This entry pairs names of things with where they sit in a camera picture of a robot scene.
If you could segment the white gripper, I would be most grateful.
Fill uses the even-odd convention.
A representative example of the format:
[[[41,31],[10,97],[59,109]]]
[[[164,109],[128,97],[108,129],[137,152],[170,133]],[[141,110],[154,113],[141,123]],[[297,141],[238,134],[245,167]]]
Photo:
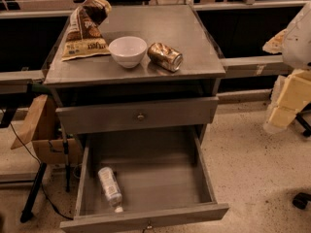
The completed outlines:
[[[281,30],[262,50],[276,54],[282,51],[286,29]],[[277,81],[272,90],[271,103],[266,112],[263,129],[269,134],[280,133],[294,121],[296,114],[311,103],[311,80],[309,71],[294,71]]]

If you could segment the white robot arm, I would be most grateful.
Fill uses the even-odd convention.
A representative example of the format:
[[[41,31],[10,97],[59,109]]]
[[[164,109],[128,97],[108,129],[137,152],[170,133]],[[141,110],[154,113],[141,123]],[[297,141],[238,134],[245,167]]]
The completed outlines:
[[[262,49],[281,53],[283,62],[294,69],[286,78],[279,77],[272,89],[263,128],[274,134],[285,130],[311,103],[311,3],[306,3],[287,28]]]

